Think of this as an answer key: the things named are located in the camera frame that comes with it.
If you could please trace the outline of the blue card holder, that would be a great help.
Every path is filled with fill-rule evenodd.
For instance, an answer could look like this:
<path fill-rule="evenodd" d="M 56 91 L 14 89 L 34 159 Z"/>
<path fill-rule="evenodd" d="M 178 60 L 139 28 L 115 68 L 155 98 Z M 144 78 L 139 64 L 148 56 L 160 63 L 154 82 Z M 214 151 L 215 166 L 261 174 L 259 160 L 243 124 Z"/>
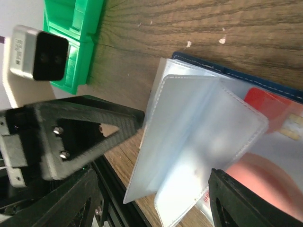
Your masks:
<path fill-rule="evenodd" d="M 180 52 L 161 58 L 124 203 L 154 194 L 164 227 L 196 206 L 213 224 L 247 218 L 215 195 L 221 169 L 264 203 L 274 226 L 303 224 L 303 93 Z"/>

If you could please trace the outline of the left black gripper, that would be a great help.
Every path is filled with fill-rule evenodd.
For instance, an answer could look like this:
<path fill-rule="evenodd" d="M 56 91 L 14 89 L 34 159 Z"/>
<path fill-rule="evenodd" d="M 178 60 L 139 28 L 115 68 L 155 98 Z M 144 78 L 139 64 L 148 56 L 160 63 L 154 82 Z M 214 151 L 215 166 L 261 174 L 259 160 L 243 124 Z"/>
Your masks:
<path fill-rule="evenodd" d="M 142 127 L 144 111 L 93 96 L 40 102 L 0 114 L 0 151 L 10 184 L 25 192 L 2 199 L 2 209 L 45 193 Z"/>

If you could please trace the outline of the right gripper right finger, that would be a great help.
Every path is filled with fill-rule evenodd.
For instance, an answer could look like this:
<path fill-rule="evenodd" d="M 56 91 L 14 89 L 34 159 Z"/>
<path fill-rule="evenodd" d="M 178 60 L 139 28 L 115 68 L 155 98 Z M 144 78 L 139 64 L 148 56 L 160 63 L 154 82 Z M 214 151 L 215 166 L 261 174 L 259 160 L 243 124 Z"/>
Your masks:
<path fill-rule="evenodd" d="M 216 227 L 301 227 L 303 223 L 271 205 L 221 169 L 212 169 L 209 199 Z"/>

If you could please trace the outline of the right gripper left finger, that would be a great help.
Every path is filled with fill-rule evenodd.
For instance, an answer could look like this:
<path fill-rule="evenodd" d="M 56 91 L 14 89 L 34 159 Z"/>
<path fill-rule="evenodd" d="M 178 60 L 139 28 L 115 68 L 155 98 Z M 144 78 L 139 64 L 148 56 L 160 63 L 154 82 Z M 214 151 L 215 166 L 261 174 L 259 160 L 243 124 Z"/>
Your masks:
<path fill-rule="evenodd" d="M 81 170 L 60 187 L 30 207 L 6 219 L 2 227 L 90 227 L 100 206 L 98 176 L 93 169 Z"/>

